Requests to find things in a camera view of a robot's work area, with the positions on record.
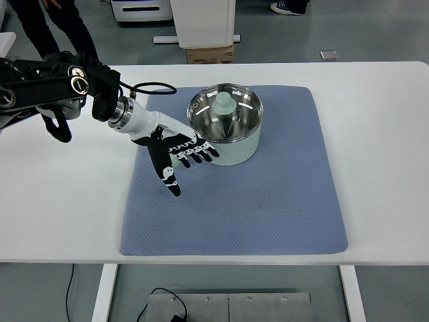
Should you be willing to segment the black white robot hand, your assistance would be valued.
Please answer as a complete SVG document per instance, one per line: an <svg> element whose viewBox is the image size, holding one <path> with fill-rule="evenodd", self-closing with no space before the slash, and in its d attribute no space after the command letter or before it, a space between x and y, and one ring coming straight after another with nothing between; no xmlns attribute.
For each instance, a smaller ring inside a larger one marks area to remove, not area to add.
<svg viewBox="0 0 429 322"><path fill-rule="evenodd" d="M149 111L132 98L119 98L108 124L115 131L129 135L133 143L147 148L156 174L176 197L181 190L172 158L189 168L189 159L201 163L220 156L191 127L158 111Z"/></svg>

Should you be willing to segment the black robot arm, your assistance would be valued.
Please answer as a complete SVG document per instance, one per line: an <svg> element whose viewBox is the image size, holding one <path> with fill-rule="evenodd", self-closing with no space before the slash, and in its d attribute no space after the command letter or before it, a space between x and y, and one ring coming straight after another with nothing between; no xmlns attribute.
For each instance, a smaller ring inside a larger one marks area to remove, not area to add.
<svg viewBox="0 0 429 322"><path fill-rule="evenodd" d="M93 97L92 115L99 121L114 116L124 105L123 88L116 70L85 53L48 55L43 61L1 59L1 128L41 114L47 131L68 143L69 119L76 119Z"/></svg>

